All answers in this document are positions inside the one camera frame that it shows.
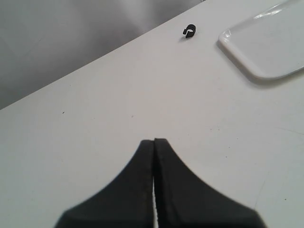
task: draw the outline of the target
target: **white table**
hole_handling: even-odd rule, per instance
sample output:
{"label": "white table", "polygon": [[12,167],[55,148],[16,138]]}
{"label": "white table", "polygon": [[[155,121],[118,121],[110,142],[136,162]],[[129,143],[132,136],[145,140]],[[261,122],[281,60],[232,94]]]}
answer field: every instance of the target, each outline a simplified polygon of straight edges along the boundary
{"label": "white table", "polygon": [[0,227],[53,227],[154,137],[270,228],[303,227],[304,76],[251,82],[216,45],[275,3],[208,0],[2,109]]}

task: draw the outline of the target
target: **white plastic tray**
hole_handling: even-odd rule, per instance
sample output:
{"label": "white plastic tray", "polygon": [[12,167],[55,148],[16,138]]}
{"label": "white plastic tray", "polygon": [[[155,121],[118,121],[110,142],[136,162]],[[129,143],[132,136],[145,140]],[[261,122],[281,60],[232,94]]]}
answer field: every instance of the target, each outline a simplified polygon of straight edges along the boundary
{"label": "white plastic tray", "polygon": [[254,76],[287,76],[304,68],[304,1],[275,5],[229,28],[218,39]]}

